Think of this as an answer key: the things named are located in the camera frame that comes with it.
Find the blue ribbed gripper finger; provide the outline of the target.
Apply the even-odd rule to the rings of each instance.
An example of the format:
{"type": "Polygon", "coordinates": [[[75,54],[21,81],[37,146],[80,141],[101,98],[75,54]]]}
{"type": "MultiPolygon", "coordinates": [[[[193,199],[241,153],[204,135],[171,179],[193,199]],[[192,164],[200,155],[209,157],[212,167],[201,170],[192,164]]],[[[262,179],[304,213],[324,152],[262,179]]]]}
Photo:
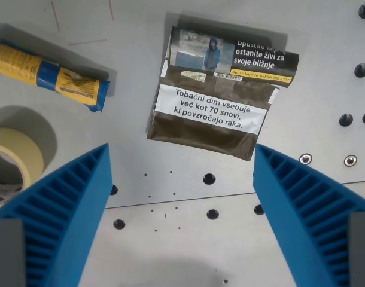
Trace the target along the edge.
{"type": "Polygon", "coordinates": [[[296,285],[351,286],[348,220],[365,212],[365,199],[261,144],[253,187],[296,285]]]}
{"type": "Polygon", "coordinates": [[[112,188],[105,143],[0,207],[23,223],[27,286],[78,286],[112,188]]]}

